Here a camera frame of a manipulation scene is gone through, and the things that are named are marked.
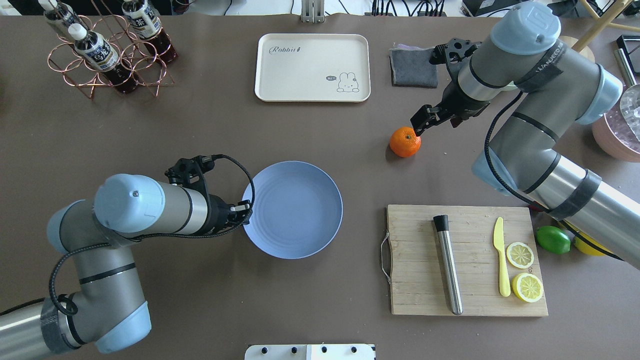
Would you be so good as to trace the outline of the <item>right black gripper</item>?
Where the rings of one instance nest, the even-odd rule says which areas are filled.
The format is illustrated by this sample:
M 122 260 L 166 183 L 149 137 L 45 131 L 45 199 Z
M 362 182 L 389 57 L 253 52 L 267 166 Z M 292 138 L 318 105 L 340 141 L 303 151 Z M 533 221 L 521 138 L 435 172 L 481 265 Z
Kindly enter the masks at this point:
M 417 137 L 423 132 L 450 121 L 456 128 L 462 122 L 476 117 L 489 104 L 467 95 L 458 83 L 464 65 L 468 65 L 473 53 L 482 45 L 481 41 L 452 38 L 448 43 L 437 45 L 430 55 L 432 65 L 446 65 L 451 82 L 442 93 L 442 100 L 435 106 L 423 105 L 410 118 L 411 126 Z

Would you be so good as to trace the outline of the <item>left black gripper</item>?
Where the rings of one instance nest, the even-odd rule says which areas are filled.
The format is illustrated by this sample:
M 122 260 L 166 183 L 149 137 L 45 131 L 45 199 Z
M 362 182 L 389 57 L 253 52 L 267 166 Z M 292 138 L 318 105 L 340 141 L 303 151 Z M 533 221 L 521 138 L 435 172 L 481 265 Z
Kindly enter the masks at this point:
M 226 234 L 242 225 L 249 224 L 252 201 L 242 200 L 237 204 L 226 203 L 215 194 L 210 194 L 205 173 L 215 168 L 215 161 L 226 159 L 240 167 L 241 164 L 228 155 L 197 155 L 180 158 L 174 166 L 165 171 L 170 185 L 179 186 L 190 201 L 189 221 L 195 230 L 181 228 L 179 233 L 186 236 L 217 236 Z

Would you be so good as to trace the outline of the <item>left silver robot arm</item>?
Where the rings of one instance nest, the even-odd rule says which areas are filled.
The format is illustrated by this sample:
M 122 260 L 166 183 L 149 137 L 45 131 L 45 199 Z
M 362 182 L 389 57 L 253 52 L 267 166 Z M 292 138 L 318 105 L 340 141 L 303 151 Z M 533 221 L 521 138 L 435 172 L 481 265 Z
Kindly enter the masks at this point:
M 41 360 L 94 343 L 103 354 L 144 339 L 150 312 L 131 246 L 155 237 L 211 239 L 248 224 L 255 202 L 227 203 L 204 178 L 224 155 L 179 159 L 167 182 L 107 178 L 94 198 L 58 210 L 46 235 L 62 253 L 48 295 L 1 313 L 1 358 Z

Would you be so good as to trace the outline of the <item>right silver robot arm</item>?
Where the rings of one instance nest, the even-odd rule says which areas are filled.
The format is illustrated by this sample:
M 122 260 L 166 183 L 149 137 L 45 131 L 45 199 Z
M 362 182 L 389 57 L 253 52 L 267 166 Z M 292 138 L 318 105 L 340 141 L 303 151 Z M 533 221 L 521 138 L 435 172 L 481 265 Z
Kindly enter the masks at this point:
M 560 41 L 560 19 L 546 5 L 512 7 L 480 45 L 452 39 L 437 49 L 451 77 L 442 100 L 411 117 L 417 135 L 478 116 L 509 84 L 525 94 L 494 136 L 474 173 L 498 191 L 514 189 L 556 221 L 567 221 L 635 268 L 639 205 L 554 150 L 574 123 L 599 120 L 623 85 L 603 66 Z

